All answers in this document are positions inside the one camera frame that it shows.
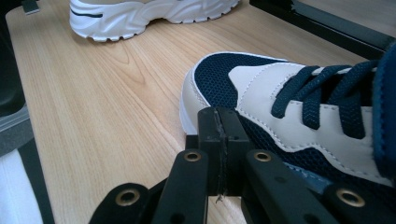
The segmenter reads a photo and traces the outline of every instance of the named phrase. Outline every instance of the metal grommet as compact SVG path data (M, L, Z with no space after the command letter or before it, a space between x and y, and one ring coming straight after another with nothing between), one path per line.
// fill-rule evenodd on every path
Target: metal grommet
M125 189L117 195L116 203L119 206L129 206L136 203L139 198L140 193L137 189Z
M343 203L349 204L350 206L363 207L366 205L364 199L350 189L338 189L335 193Z
M201 154L198 152L189 152L184 154L184 159L186 161L198 161L202 158Z
M256 152L254 153L254 158L258 161L270 161L271 155L265 152Z

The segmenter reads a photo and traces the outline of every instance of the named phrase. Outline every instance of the shoe tongue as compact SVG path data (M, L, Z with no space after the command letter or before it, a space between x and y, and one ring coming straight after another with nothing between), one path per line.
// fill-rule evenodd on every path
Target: shoe tongue
M396 45L382 57L373 86L373 142L381 175L396 177Z

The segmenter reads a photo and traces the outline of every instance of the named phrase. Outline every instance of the navy shoelace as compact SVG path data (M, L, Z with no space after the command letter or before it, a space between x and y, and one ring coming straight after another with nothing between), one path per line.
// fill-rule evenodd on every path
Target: navy shoelace
M372 72L377 63L378 61L368 61L358 63L351 68L348 65L329 66L315 77L312 73L319 67L307 66L285 84L276 97L271 114L282 119L285 117L286 108L291 100L303 102L303 124L317 130L320 127L319 110L324 85L331 77L341 76L325 104L338 106L344 134L362 139L365 131L361 114L361 94L357 87ZM350 70L342 75L338 74L346 68Z

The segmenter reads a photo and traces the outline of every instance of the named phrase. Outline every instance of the sneaker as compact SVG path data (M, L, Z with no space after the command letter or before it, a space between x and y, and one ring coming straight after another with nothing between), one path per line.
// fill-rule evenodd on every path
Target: sneaker
M140 35L154 19L193 23L219 18L239 0L71 0L70 25L80 36L117 41Z
M309 188L350 184L396 212L395 72L396 46L355 66L214 53L187 73L180 118L197 134L198 111L234 109L256 148L277 154Z

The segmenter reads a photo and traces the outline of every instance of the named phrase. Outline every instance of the navy mesh panel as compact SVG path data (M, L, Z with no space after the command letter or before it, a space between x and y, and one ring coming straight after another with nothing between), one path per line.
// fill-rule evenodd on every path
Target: navy mesh panel
M195 69L195 83L210 105L234 109L237 92L228 78L230 71L236 66L258 66L276 62L281 61L246 54L214 54L202 60Z
M305 170L325 176L334 183L346 183L360 189L371 192L378 200L387 205L393 212L396 212L396 190L374 182L347 175L335 168L324 158L324 156L314 148L289 153L280 149L271 136L260 126L248 119L240 117L240 120L257 148L262 148L274 152L282 161L304 168Z

